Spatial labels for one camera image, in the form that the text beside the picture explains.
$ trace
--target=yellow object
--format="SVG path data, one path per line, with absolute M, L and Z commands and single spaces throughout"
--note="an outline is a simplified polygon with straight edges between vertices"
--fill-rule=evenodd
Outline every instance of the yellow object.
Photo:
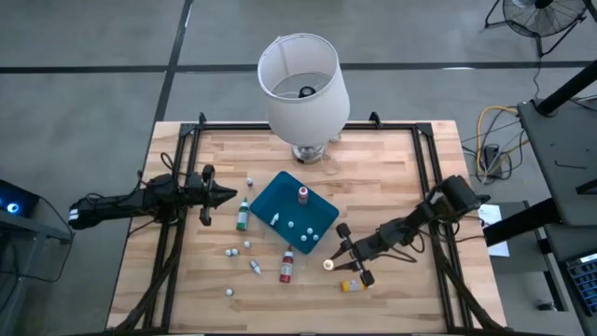
M 349 291 L 363 291 L 366 290 L 367 288 L 365 287 L 365 285 L 363 285 L 362 282 L 358 281 L 358 280 L 344 280 L 344 281 L 340 281 L 340 289 L 343 292 L 349 292 Z
M 326 259 L 324 261 L 324 270 L 326 271 L 334 271 L 334 261 L 330 259 Z
M 485 117 L 485 114 L 488 111 L 495 110 L 495 109 L 509 112 L 514 116 L 519 115 L 519 111 L 517 111 L 515 108 L 510 108 L 510 107 L 505 107 L 505 106 L 489 106 L 489 107 L 485 107 L 485 109 L 483 109 L 483 111 L 479 115 L 479 119 L 477 120 L 477 172 L 479 172 L 479 173 L 481 173 L 483 171 L 483 168 L 481 167 L 481 123 L 483 122 L 483 118 Z M 510 154 L 514 150 L 516 150 L 519 147 L 524 146 L 528 143 L 529 143 L 529 139 L 526 139 L 526 140 L 522 141 L 519 145 L 516 145 L 511 149 L 503 151 L 503 153 Z M 504 162 L 505 159 L 506 159 L 506 155 L 503 156 L 497 162 L 497 164 L 490 171 L 487 172 L 487 174 L 493 173 L 493 171 L 495 171 L 498 167 L 502 166 L 502 162 Z

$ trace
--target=blue tray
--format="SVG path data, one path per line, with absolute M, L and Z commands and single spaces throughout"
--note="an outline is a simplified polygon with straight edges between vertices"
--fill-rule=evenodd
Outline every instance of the blue tray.
M 299 203 L 299 188 L 306 187 L 287 172 L 280 172 L 270 184 L 251 203 L 251 212 L 261 219 L 265 225 L 274 229 L 288 243 L 304 254 L 309 254 L 321 241 L 327 229 L 338 217 L 340 211 L 309 189 L 307 204 Z M 275 226 L 270 226 L 275 214 L 280 214 Z M 288 221 L 295 226 L 288 228 Z M 307 241 L 300 241 L 301 235 L 307 236 Z

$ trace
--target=wooden tabletop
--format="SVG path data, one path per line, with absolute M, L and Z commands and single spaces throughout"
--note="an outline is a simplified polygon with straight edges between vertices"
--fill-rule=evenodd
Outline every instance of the wooden tabletop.
M 462 175 L 468 179 L 455 122 L 433 121 L 432 124 L 443 176 Z M 144 180 L 167 173 L 160 153 L 167 152 L 174 157 L 179 125 L 179 122 L 156 125 Z M 341 136 L 340 142 L 329 146 L 329 154 L 340 166 L 340 171 L 331 175 L 333 161 L 326 161 L 325 166 L 297 163 L 291 157 L 289 145 L 273 132 L 201 132 L 196 170 L 200 172 L 206 163 L 213 164 L 217 183 L 239 192 L 234 199 L 212 211 L 211 227 L 200 223 L 199 207 L 192 208 L 187 216 L 171 332 L 445 330 L 436 268 L 426 238 L 423 254 L 416 254 L 408 246 L 396 246 L 415 257 L 417 263 L 389 258 L 368 262 L 375 285 L 363 292 L 342 293 L 340 281 L 358 279 L 358 276 L 349 271 L 330 273 L 322 268 L 323 260 L 339 248 L 340 238 L 332 228 L 311 254 L 295 253 L 290 284 L 278 280 L 282 256 L 287 249 L 281 236 L 256 217 L 250 217 L 247 232 L 235 230 L 243 197 L 248 197 L 249 202 L 254 200 L 280 171 L 287 171 L 338 207 L 340 217 L 332 227 L 348 223 L 353 240 L 371 235 L 380 224 L 412 211 L 421 201 L 422 193 L 411 133 L 345 131 Z M 427 146 L 422 140 L 433 186 Z M 246 185 L 247 177 L 254 181 L 252 188 Z M 136 218 L 132 228 L 146 221 L 145 217 Z M 468 219 L 461 223 L 458 238 L 482 234 L 477 221 Z M 122 321 L 149 286 L 159 234 L 159 225 L 155 224 L 129 239 L 108 327 Z M 245 240 L 252 243 L 250 249 L 243 247 Z M 238 248 L 241 255 L 226 257 L 225 251 L 230 248 Z M 462 242 L 458 250 L 467 286 L 492 318 L 505 325 L 484 241 Z M 348 260 L 344 257 L 339 262 Z M 261 267 L 261 276 L 251 270 L 251 259 Z M 234 296 L 226 296 L 227 288 L 234 289 Z M 456 320 L 460 321 L 453 287 L 451 297 Z M 161 317 L 160 300 L 155 313 L 156 324 Z

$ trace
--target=red bottle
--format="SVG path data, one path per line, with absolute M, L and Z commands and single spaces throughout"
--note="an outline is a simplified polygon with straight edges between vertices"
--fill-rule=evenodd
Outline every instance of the red bottle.
M 280 268 L 280 282 L 288 284 L 292 277 L 292 264 L 295 262 L 295 254 L 292 252 L 292 246 L 284 252 L 282 267 Z

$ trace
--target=lamp base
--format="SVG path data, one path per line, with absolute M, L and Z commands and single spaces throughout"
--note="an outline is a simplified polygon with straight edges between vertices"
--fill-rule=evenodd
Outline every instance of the lamp base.
M 302 164 L 314 164 L 319 162 L 324 157 L 324 150 L 326 145 L 317 146 L 291 146 L 292 156 Z

